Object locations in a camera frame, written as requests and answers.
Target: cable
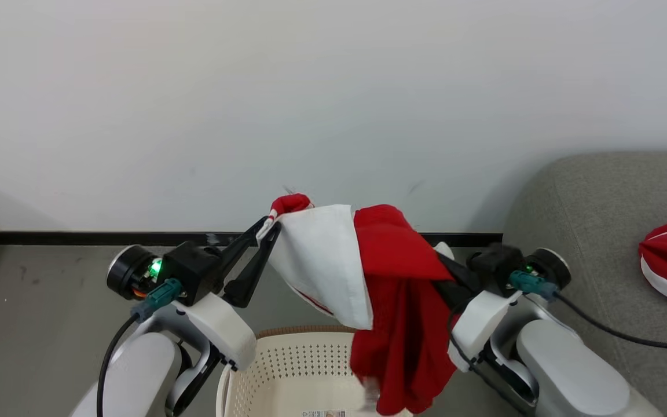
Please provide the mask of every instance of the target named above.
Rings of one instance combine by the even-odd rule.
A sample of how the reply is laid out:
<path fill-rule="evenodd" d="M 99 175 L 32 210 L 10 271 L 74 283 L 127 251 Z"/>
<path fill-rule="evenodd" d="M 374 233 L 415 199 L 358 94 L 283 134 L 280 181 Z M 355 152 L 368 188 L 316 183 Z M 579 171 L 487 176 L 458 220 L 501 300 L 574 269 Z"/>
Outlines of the cable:
<path fill-rule="evenodd" d="M 130 316 L 130 319 L 127 319 L 127 322 L 125 322 L 125 324 L 120 327 L 120 330 L 115 333 L 115 337 L 112 338 L 106 353 L 104 353 L 104 359 L 100 369 L 100 379 L 97 382 L 97 417 L 104 417 L 104 380 L 107 377 L 109 360 L 112 359 L 112 353 L 115 350 L 115 346 L 117 346 L 117 342 L 120 341 L 120 338 L 127 331 L 127 328 L 136 320 L 138 320 L 138 314 L 133 314 Z"/>
<path fill-rule="evenodd" d="M 490 386 L 490 388 L 493 389 L 502 399 L 503 401 L 506 401 L 507 403 L 510 404 L 519 414 L 521 415 L 527 415 L 526 411 L 522 409 L 519 404 L 516 403 L 513 399 L 509 398 L 509 396 L 503 392 L 495 383 L 493 383 L 487 376 L 485 376 L 484 373 L 482 373 L 481 370 L 479 370 L 477 367 L 473 366 L 473 361 L 468 359 L 466 354 L 463 352 L 463 350 L 460 348 L 460 345 L 457 344 L 457 341 L 455 340 L 455 336 L 452 335 L 452 322 L 455 319 L 455 315 L 458 312 L 463 311 L 464 307 L 472 301 L 472 298 L 469 298 L 465 302 L 461 303 L 460 305 L 456 306 L 455 308 L 452 309 L 452 311 L 449 312 L 449 320 L 447 321 L 447 333 L 449 333 L 449 339 L 452 341 L 452 344 L 455 346 L 457 349 L 457 352 L 460 353 L 461 358 L 463 358 L 463 361 L 467 362 L 468 367 L 470 367 L 470 370 L 474 373 L 476 373 L 483 382 L 485 382 L 486 385 Z"/>
<path fill-rule="evenodd" d="M 575 311 L 578 315 L 580 315 L 580 317 L 583 317 L 583 319 L 585 319 L 587 322 L 595 325 L 595 327 L 598 327 L 599 329 L 609 333 L 610 335 L 617 336 L 617 338 L 624 339 L 632 343 L 643 344 L 645 346 L 653 346 L 654 348 L 667 349 L 667 342 L 649 341 L 647 339 L 636 338 L 635 336 L 630 336 L 622 332 L 617 332 L 617 330 L 611 329 L 610 327 L 607 327 L 606 325 L 599 323 L 588 314 L 585 314 L 585 312 L 583 312 L 582 309 L 573 304 L 572 301 L 570 301 L 569 299 L 565 298 L 565 296 L 557 292 L 554 293 L 553 296 L 554 298 L 563 301 L 563 303 L 565 303 L 568 307 L 570 307 L 573 311 Z"/>

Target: teal connector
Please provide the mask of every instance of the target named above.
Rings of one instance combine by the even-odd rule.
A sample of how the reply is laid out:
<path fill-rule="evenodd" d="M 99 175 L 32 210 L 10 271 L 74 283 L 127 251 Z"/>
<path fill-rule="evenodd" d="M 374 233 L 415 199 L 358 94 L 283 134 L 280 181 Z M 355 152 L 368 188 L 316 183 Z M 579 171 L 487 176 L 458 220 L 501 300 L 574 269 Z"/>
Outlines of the teal connector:
<path fill-rule="evenodd" d="M 182 283 L 175 278 L 169 278 L 149 292 L 143 301 L 133 306 L 130 314 L 138 314 L 137 322 L 143 323 L 158 309 L 177 300 L 180 294 L 182 294 Z"/>
<path fill-rule="evenodd" d="M 554 299 L 553 294 L 558 290 L 557 285 L 547 282 L 545 278 L 524 271 L 511 272 L 508 281 L 517 290 L 539 294 L 542 298 L 548 301 Z"/>

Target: perforated basket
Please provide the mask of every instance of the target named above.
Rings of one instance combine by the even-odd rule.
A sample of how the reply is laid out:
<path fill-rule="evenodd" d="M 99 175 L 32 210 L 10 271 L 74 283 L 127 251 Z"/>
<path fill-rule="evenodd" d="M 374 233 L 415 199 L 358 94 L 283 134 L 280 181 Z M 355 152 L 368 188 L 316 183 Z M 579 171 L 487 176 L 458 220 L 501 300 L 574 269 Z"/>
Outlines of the perforated basket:
<path fill-rule="evenodd" d="M 365 389 L 349 367 L 354 335 L 346 327 L 315 330 L 322 328 L 329 331 L 288 328 L 259 335 L 256 359 L 247 370 L 223 370 L 217 417 L 305 417 L 325 410 L 377 416 L 365 410 Z M 398 415 L 411 416 L 405 410 Z"/>

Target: white wall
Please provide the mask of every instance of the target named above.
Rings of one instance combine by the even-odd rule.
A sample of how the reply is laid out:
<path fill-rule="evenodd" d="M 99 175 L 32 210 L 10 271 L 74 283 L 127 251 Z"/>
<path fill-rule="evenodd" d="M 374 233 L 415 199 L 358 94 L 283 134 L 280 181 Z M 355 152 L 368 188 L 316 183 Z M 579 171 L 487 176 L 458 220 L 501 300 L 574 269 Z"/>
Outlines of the white wall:
<path fill-rule="evenodd" d="M 0 229 L 228 230 L 284 187 L 499 231 L 667 148 L 660 0 L 0 0 Z"/>

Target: sofa cushion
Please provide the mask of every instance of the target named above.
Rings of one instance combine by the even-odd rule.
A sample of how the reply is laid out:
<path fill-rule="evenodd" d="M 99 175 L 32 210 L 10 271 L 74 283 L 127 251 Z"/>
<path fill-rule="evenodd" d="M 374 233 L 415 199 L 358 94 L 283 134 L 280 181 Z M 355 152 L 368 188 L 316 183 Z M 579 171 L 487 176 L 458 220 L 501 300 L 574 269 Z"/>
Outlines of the sofa cushion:
<path fill-rule="evenodd" d="M 522 191 L 504 242 L 564 256 L 564 295 L 610 327 L 667 341 L 667 298 L 640 271 L 638 244 L 667 223 L 667 152 L 599 153 L 561 159 Z M 667 415 L 667 350 L 622 341 L 559 303 L 551 307 L 583 341 Z"/>

